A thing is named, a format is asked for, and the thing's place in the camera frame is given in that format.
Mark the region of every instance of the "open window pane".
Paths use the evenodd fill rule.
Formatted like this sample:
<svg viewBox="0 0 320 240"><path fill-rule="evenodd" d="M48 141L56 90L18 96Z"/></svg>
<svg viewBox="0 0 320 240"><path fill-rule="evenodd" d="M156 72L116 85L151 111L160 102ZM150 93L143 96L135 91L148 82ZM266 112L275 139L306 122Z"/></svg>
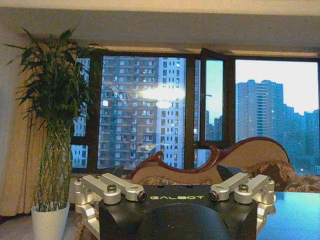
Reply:
<svg viewBox="0 0 320 240"><path fill-rule="evenodd" d="M194 120L193 140L200 140L200 102L201 102L201 61L195 60L194 66Z"/></svg>
<svg viewBox="0 0 320 240"><path fill-rule="evenodd" d="M224 62L207 60L205 69L205 140L221 141L223 136Z"/></svg>

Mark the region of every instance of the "sky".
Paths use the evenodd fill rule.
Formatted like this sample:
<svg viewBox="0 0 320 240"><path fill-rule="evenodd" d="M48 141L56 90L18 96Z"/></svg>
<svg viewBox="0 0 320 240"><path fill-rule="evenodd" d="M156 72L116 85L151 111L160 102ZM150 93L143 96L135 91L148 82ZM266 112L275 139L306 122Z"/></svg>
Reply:
<svg viewBox="0 0 320 240"><path fill-rule="evenodd" d="M206 66L206 108L209 122L222 115L223 63L208 60ZM236 60L235 82L263 80L283 84L283 101L301 115L319 108L318 65L316 62Z"/></svg>
<svg viewBox="0 0 320 240"><path fill-rule="evenodd" d="M249 79L283 84L283 101L301 115L319 108L318 65L316 62L236 60L235 82Z"/></svg>

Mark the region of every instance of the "floor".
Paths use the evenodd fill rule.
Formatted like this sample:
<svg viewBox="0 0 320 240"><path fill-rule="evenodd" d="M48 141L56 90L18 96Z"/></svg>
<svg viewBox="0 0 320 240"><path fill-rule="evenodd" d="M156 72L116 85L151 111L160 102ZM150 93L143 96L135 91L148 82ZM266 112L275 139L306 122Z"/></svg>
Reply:
<svg viewBox="0 0 320 240"><path fill-rule="evenodd" d="M74 240L80 214L69 211L63 240ZM1 240L33 240L31 216L25 215L6 221L0 225Z"/></svg>

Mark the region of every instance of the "table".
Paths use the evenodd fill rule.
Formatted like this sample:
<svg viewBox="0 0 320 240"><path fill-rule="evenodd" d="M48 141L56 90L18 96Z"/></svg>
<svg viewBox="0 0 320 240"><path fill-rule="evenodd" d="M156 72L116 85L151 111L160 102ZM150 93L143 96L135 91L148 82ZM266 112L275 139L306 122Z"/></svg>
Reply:
<svg viewBox="0 0 320 240"><path fill-rule="evenodd" d="M269 214L257 240L320 240L320 193L276 192L276 213Z"/></svg>

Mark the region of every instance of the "ceiling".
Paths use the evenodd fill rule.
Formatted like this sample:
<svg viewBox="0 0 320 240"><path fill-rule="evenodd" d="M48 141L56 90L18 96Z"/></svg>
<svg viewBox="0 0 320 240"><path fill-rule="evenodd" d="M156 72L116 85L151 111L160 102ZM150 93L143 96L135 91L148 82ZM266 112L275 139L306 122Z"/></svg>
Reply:
<svg viewBox="0 0 320 240"><path fill-rule="evenodd" d="M58 35L77 26L75 39L118 51L191 53L206 47L229 54L235 50L320 52L318 0L51 2L2 0L0 24L9 32L23 33L24 27L38 36Z"/></svg>

